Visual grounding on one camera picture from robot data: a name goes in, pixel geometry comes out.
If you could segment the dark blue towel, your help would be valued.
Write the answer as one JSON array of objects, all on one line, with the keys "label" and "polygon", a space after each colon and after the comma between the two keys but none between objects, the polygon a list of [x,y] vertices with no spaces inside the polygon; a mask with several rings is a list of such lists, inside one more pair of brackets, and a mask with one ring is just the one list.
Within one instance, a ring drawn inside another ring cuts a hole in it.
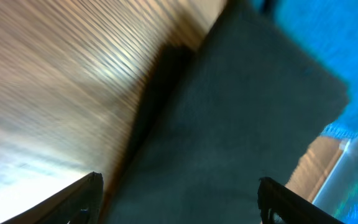
[{"label": "dark blue towel", "polygon": [[358,0],[252,1],[284,32],[348,85],[349,104],[323,136],[358,135]]}]

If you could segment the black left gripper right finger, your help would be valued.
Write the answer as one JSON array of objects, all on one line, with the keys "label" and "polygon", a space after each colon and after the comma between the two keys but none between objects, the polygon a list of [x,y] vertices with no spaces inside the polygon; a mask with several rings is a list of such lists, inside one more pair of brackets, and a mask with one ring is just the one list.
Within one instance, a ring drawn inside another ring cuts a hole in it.
[{"label": "black left gripper right finger", "polygon": [[263,224],[343,224],[270,177],[260,179],[257,195]]}]

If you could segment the black cloth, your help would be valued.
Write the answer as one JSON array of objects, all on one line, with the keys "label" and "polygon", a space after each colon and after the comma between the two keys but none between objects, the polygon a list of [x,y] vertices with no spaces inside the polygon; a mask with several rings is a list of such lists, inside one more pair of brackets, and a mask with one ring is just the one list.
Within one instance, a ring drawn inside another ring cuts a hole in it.
[{"label": "black cloth", "polygon": [[346,85],[245,1],[230,1],[130,164],[106,223],[259,223],[347,105]]}]

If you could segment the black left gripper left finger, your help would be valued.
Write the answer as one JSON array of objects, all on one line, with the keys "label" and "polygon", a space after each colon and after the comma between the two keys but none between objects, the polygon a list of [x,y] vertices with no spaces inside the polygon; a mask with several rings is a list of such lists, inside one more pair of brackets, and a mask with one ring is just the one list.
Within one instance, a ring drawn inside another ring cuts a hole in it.
[{"label": "black left gripper left finger", "polygon": [[97,224],[103,185],[103,175],[90,172],[43,202],[2,224]]}]

